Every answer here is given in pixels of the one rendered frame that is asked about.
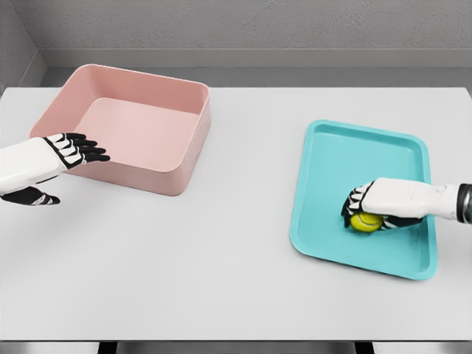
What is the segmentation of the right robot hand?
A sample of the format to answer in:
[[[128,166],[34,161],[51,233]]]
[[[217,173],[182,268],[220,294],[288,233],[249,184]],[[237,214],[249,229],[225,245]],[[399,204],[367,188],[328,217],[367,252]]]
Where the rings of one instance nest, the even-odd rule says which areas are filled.
[[[344,227],[361,212],[380,215],[382,230],[415,226],[423,222],[423,205],[433,186],[424,182],[397,178],[378,178],[352,189],[341,209]]]

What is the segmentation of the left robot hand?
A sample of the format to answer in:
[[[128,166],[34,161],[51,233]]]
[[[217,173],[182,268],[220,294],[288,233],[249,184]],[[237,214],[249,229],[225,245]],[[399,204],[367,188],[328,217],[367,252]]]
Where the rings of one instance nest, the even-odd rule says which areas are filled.
[[[25,206],[56,205],[60,199],[35,185],[91,162],[108,162],[106,149],[81,133],[33,137],[0,149],[0,199]]]

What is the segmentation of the yellow tennis ball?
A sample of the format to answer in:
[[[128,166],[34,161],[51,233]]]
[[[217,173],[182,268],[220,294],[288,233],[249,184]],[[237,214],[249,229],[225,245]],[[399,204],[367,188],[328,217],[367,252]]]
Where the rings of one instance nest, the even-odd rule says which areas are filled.
[[[351,216],[350,226],[358,232],[371,233],[380,229],[383,221],[384,217],[382,215],[359,212]]]

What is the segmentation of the blue tray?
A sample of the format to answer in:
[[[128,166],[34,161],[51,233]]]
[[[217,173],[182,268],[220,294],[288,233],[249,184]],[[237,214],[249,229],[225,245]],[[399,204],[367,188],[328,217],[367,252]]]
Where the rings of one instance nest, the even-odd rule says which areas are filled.
[[[434,218],[402,229],[357,232],[341,208],[354,188],[377,178],[430,182],[426,144],[415,136],[328,120],[309,124],[291,217],[302,254],[411,280],[438,268]]]

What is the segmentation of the pink basket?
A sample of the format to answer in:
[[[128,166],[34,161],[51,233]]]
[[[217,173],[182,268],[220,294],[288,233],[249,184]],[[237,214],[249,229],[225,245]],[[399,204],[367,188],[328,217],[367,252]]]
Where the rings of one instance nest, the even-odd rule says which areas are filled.
[[[203,83],[87,64],[74,71],[29,136],[84,134],[111,159],[71,174],[174,196],[188,185],[210,123]]]

